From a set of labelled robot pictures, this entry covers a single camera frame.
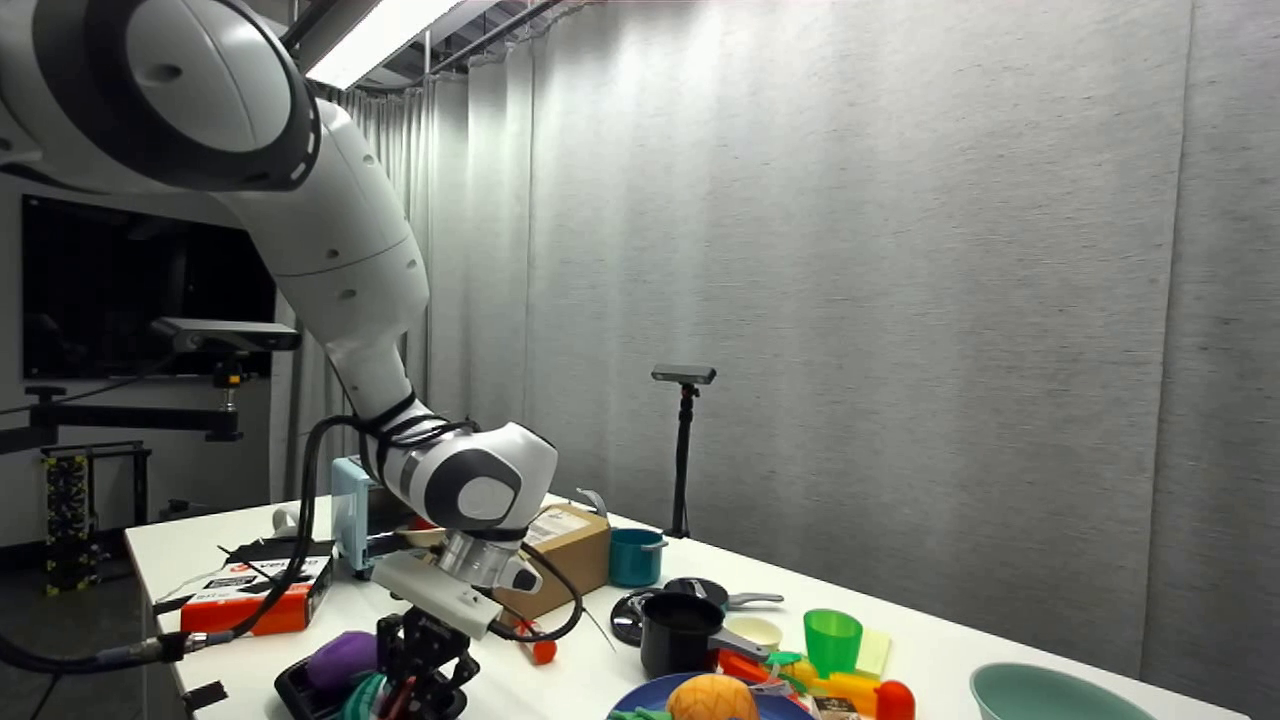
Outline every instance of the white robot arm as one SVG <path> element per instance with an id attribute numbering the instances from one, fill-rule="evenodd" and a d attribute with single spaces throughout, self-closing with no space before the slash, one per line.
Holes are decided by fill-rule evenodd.
<path id="1" fill-rule="evenodd" d="M 204 192 L 256 240 L 324 344 L 384 484 L 452 528 L 440 560 L 476 588 L 532 588 L 520 552 L 556 448 L 520 424 L 468 432 L 424 408 L 400 336 L 424 316 L 420 244 L 336 104 L 316 104 L 236 0 L 4 0 L 0 172 L 104 192 Z"/>

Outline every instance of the gray curtain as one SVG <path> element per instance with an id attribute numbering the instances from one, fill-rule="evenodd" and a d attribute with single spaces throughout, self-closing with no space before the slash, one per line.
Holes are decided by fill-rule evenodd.
<path id="1" fill-rule="evenodd" d="M 1208 536 L 1164 516 L 1184 504 L 1216 528 L 1172 476 L 1184 456 L 1188 484 L 1232 488 L 1212 476 L 1240 440 L 1204 456 L 1196 404 L 1232 412 L 1216 384 L 1244 400 L 1268 368 L 1244 328 L 1252 352 L 1216 348 L 1248 356 L 1248 384 L 1196 356 L 1192 320 L 1168 324 L 1192 300 L 1188 212 L 1276 208 L 1264 180 L 1224 196 L 1208 160 L 1236 132 L 1276 148 L 1248 108 L 1272 104 L 1248 88 L 1268 72 L 1228 52 L 1232 28 L 1276 44 L 1244 4 L 1204 16 L 1196 44 L 1220 44 L 1224 68 L 1192 68 L 1192 0 L 612 0 L 524 32 L 464 84 L 356 100 L 432 260 L 428 396 L 548 432 L 560 492 L 664 524 L 676 388 L 648 372 L 716 364 L 692 432 L 696 536 L 1268 708 L 1256 668 L 1220 664 L 1244 628 L 1276 628 L 1264 596 L 1188 636 L 1220 608 L 1220 568 L 1188 568 L 1180 544 Z M 1204 112 L 1256 120 L 1200 132 Z M 1272 168 L 1240 140 L 1216 172 L 1240 164 Z M 1276 224 L 1248 228 L 1256 252 L 1228 264 L 1264 280 Z M 1200 236 L 1224 260 L 1224 232 Z M 1224 268 L 1204 272 L 1240 312 L 1272 312 L 1260 284 L 1236 300 Z M 1268 492 L 1272 464 L 1252 460 L 1256 496 L 1220 504 Z M 1228 568 L 1244 592 L 1276 560 Z M 1184 684 L 1220 668 L 1240 684 Z"/>

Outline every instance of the cardboard box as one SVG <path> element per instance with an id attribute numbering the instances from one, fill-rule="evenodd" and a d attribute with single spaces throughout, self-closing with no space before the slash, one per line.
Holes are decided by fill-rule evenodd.
<path id="1" fill-rule="evenodd" d="M 536 552 L 544 552 L 580 596 L 608 580 L 608 520 L 572 504 L 552 504 L 524 536 Z M 544 576 L 540 592 L 496 592 L 500 604 L 536 620 L 552 608 L 564 608 L 568 588 L 536 564 Z"/>

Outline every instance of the desk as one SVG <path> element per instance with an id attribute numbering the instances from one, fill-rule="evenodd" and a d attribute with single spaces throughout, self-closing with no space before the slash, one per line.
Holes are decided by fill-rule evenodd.
<path id="1" fill-rule="evenodd" d="M 220 512 L 200 520 L 172 520 L 128 528 L 128 548 L 140 568 L 148 600 L 172 592 L 176 584 L 220 568 L 216 544 L 244 544 L 252 536 L 272 536 L 272 512 L 292 504 L 268 504 L 248 512 Z M 328 500 L 316 508 L 316 536 L 328 536 Z M 1100 672 L 1064 656 L 1048 656 L 1028 644 L 1012 644 L 988 632 L 972 632 L 952 620 L 936 620 L 876 596 L 860 596 L 776 564 L 760 564 L 700 540 L 672 540 L 664 556 L 664 576 L 712 576 L 728 592 L 776 588 L 788 596 L 784 612 L 768 612 L 772 624 L 784 628 L 784 648 L 804 648 L 800 616 L 804 608 L 844 608 L 860 616 L 872 632 L 888 632 L 896 640 L 888 676 L 904 680 L 916 692 L 920 720 L 980 720 L 968 676 L 980 664 L 1024 660 L 1072 672 L 1100 688 L 1120 692 L 1124 700 L 1148 708 L 1156 720 L 1240 720 L 1236 712 Z M 520 648 L 488 636 L 472 644 L 480 660 L 480 676 L 468 684 L 472 708 L 468 720 L 604 720 L 608 708 L 644 680 L 640 652 L 624 648 L 608 636 L 608 608 L 620 600 L 620 588 L 600 588 L 588 596 L 588 612 L 568 640 L 560 640 L 560 656 L 552 668 L 532 668 Z M 364 628 L 388 612 L 404 612 L 376 584 L 332 584 L 320 596 L 320 612 L 308 632 L 296 636 L 248 636 L 228 648 L 196 652 L 176 664 L 176 680 L 184 692 L 220 680 L 228 688 L 224 704 L 200 712 L 200 720 L 248 720 L 272 716 L 284 720 L 284 704 L 276 700 L 276 672 L 296 664 L 300 656 L 328 644 L 336 632 Z"/>

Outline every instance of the green bowl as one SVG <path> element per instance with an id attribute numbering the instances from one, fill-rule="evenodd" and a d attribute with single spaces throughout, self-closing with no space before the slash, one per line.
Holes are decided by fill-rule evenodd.
<path id="1" fill-rule="evenodd" d="M 1032 664 L 988 664 L 972 672 L 984 720 L 1152 720 L 1108 688 Z"/>

